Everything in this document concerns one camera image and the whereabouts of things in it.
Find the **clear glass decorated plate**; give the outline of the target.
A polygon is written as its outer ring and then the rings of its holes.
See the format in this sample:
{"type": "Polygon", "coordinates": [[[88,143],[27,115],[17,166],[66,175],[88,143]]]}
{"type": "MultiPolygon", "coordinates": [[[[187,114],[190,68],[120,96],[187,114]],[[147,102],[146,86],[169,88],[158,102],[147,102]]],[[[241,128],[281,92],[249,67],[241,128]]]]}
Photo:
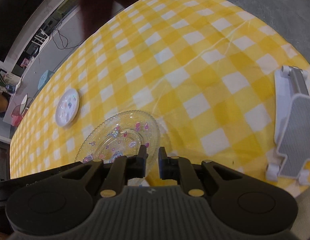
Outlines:
{"type": "Polygon", "coordinates": [[[160,143],[160,130],[155,118],[145,111],[132,110],[114,115],[96,127],[81,145],[75,161],[82,163],[101,159],[110,164],[117,157],[138,154],[146,146],[148,175],[154,166],[160,143]]]}

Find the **small white decorated plate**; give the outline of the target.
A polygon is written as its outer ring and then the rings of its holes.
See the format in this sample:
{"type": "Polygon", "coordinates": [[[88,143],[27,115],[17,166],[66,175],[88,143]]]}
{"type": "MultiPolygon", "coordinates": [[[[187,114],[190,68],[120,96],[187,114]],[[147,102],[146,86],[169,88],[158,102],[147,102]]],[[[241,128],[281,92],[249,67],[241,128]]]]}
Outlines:
{"type": "Polygon", "coordinates": [[[68,89],[60,98],[55,112],[55,122],[59,127],[69,125],[75,118],[80,105],[80,96],[76,89],[68,89]]]}

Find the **pink basket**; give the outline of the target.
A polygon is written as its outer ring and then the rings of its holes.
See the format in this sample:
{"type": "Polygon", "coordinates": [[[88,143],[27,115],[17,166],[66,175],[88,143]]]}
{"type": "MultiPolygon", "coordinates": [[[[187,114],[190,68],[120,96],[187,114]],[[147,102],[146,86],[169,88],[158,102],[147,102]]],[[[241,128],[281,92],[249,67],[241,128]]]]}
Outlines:
{"type": "Polygon", "coordinates": [[[18,127],[20,125],[20,122],[24,118],[25,113],[20,114],[19,112],[13,112],[11,114],[12,120],[11,120],[11,125],[14,127],[18,127]]]}

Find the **small round side table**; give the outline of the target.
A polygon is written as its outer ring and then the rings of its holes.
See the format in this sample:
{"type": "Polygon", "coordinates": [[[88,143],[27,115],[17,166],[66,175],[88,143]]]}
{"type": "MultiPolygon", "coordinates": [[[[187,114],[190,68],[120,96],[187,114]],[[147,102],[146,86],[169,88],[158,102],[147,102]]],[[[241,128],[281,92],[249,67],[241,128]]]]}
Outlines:
{"type": "Polygon", "coordinates": [[[22,99],[21,103],[13,109],[11,116],[25,115],[25,113],[28,111],[33,101],[34,98],[26,94],[22,99]]]}

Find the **yellow white checked tablecloth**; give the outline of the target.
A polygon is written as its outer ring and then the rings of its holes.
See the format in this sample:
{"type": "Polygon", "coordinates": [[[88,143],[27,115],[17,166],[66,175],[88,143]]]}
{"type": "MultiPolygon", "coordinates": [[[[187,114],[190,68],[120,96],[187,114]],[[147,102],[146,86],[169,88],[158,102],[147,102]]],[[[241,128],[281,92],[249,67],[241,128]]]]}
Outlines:
{"type": "Polygon", "coordinates": [[[140,0],[90,36],[31,104],[10,147],[10,175],[74,162],[104,120],[140,109],[161,145],[192,163],[210,159],[264,179],[275,143],[274,72],[310,64],[276,31],[226,0],[140,0]],[[74,88],[79,110],[55,122],[74,88]]]}

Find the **brown woven vase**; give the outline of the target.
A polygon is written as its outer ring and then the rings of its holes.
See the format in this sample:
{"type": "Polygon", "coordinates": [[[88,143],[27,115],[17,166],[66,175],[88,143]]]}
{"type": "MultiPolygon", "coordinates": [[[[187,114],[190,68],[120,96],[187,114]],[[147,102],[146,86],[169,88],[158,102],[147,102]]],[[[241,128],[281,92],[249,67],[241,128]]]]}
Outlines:
{"type": "Polygon", "coordinates": [[[7,99],[0,93],[0,113],[3,113],[7,110],[8,101],[7,99]]]}

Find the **plant in blue vase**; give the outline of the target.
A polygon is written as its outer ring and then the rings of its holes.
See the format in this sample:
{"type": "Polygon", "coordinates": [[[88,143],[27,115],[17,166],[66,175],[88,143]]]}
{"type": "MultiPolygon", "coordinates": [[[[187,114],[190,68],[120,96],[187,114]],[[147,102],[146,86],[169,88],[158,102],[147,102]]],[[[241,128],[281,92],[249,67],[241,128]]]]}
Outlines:
{"type": "Polygon", "coordinates": [[[6,83],[1,74],[0,74],[0,87],[4,87],[6,91],[11,94],[15,93],[15,85],[6,83]]]}

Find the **light blue plastic stool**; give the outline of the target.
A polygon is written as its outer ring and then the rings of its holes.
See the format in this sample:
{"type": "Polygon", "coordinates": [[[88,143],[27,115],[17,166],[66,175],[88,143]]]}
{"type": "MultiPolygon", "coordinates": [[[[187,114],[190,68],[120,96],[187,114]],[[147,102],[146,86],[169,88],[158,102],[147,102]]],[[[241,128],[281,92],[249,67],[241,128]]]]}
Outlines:
{"type": "Polygon", "coordinates": [[[53,76],[54,72],[46,70],[43,75],[40,77],[38,82],[38,90],[42,90],[43,87],[48,83],[49,79],[53,76]]]}

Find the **white grey phone stand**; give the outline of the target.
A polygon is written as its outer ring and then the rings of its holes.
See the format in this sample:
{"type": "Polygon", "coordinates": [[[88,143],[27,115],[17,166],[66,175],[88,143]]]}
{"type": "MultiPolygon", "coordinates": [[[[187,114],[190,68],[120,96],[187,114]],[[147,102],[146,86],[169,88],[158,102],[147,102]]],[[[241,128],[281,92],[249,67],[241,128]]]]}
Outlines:
{"type": "Polygon", "coordinates": [[[276,89],[276,119],[274,141],[279,164],[269,163],[265,176],[291,178],[300,185],[309,185],[310,171],[310,89],[308,72],[283,65],[274,73],[276,89]]]}

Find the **white wifi router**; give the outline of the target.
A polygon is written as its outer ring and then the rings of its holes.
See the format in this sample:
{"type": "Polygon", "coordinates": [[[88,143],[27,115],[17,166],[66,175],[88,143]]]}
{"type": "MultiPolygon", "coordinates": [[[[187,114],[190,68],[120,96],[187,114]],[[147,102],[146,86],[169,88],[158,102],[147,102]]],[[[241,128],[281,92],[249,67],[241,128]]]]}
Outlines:
{"type": "Polygon", "coordinates": [[[47,33],[45,33],[43,29],[39,29],[39,32],[35,33],[34,37],[31,39],[31,42],[41,47],[45,45],[48,40],[49,36],[47,33]]]}

